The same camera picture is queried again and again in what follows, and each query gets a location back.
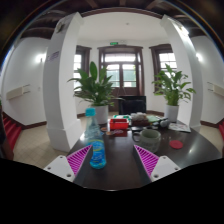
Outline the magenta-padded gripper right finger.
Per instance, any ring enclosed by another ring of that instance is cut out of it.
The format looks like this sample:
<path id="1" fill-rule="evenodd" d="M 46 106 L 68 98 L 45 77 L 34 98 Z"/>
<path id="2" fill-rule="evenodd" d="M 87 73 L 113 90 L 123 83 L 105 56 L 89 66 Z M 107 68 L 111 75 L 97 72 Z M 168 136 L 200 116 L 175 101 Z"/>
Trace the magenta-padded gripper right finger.
<path id="1" fill-rule="evenodd" d="M 134 158 L 142 183 L 151 183 L 180 170 L 167 156 L 157 156 L 154 153 L 135 145 Z"/>

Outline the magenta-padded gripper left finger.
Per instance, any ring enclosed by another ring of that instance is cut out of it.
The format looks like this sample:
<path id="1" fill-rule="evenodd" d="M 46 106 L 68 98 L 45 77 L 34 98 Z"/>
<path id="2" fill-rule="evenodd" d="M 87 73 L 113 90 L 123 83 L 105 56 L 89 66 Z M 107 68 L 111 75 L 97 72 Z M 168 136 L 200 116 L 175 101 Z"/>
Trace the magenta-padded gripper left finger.
<path id="1" fill-rule="evenodd" d="M 87 155 L 91 151 L 91 148 L 92 146 L 89 145 L 71 153 L 68 156 L 59 155 L 49 163 L 44 170 L 67 181 L 73 182 L 77 178 Z"/>

